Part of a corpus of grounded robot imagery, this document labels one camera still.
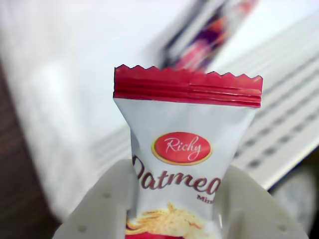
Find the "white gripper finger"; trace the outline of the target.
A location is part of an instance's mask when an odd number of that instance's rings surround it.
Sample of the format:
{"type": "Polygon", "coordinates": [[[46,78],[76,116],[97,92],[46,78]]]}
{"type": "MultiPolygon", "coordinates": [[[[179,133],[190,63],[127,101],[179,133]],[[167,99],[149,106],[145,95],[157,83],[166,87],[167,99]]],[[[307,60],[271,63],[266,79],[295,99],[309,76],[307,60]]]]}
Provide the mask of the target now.
{"type": "Polygon", "coordinates": [[[57,229],[55,239],[123,239],[127,211],[135,208],[138,180],[132,162],[111,166],[57,229]]]}
{"type": "Polygon", "coordinates": [[[306,239],[307,233],[254,179],[230,165],[213,203],[222,239],[306,239]]]}

